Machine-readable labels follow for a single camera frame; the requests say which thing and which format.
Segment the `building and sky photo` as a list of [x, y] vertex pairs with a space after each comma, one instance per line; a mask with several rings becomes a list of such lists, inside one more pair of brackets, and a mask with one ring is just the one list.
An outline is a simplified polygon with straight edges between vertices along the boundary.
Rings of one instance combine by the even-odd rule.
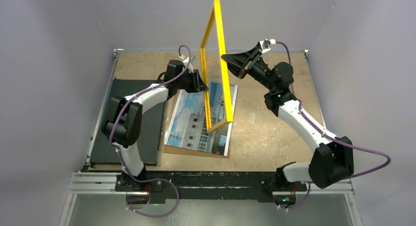
[[[222, 84], [209, 83], [209, 104], [212, 126], [226, 118]], [[230, 85], [232, 111], [234, 112], [238, 86]], [[228, 156], [232, 123], [208, 133], [204, 93], [187, 93], [180, 90], [174, 105], [164, 144], [174, 148]]]

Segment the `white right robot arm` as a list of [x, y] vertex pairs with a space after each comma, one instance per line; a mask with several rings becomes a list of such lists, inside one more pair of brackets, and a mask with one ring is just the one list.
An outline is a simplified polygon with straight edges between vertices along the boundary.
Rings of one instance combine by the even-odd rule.
[[354, 174], [351, 140], [329, 132], [303, 108], [290, 90], [294, 78], [289, 63], [280, 62], [271, 69], [258, 48], [221, 58], [234, 76], [243, 79], [249, 75], [268, 89], [264, 95], [267, 109], [291, 126], [313, 151], [310, 162], [292, 162], [277, 169], [275, 183], [279, 189], [287, 190], [301, 181], [323, 189]]

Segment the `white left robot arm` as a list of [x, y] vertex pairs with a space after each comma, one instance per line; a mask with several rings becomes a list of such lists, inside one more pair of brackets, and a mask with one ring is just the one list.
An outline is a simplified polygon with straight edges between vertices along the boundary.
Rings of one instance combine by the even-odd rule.
[[127, 185], [134, 191], [141, 191], [149, 182], [137, 146], [143, 114], [168, 101], [180, 90], [188, 93], [208, 91], [192, 61], [192, 57], [170, 60], [166, 71], [149, 87], [130, 96], [110, 99], [101, 131], [115, 148], [122, 165], [122, 176], [127, 178]]

